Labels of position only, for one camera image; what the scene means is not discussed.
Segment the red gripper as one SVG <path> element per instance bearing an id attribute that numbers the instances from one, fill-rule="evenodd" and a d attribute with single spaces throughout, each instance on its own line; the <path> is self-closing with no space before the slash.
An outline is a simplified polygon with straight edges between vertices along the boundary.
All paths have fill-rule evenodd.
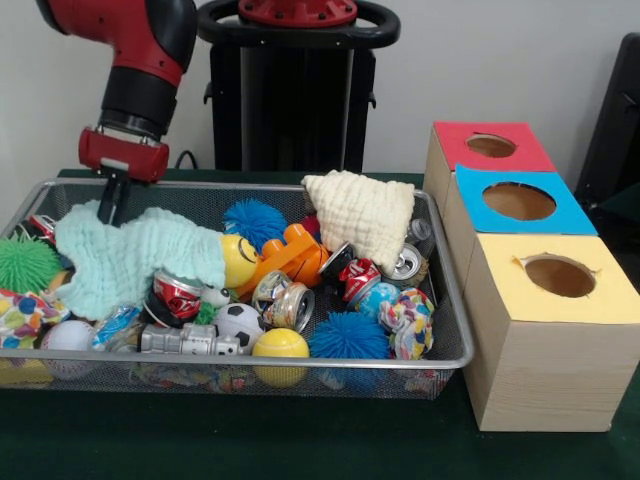
<path id="1" fill-rule="evenodd" d="M 167 170 L 169 147 L 164 143 L 124 140 L 85 128 L 79 138 L 78 154 L 80 163 L 95 172 L 110 169 L 125 174 L 118 178 L 113 173 L 108 176 L 97 212 L 98 219 L 109 224 L 114 209 L 114 224 L 121 225 L 130 196 L 130 179 L 157 182 Z"/>

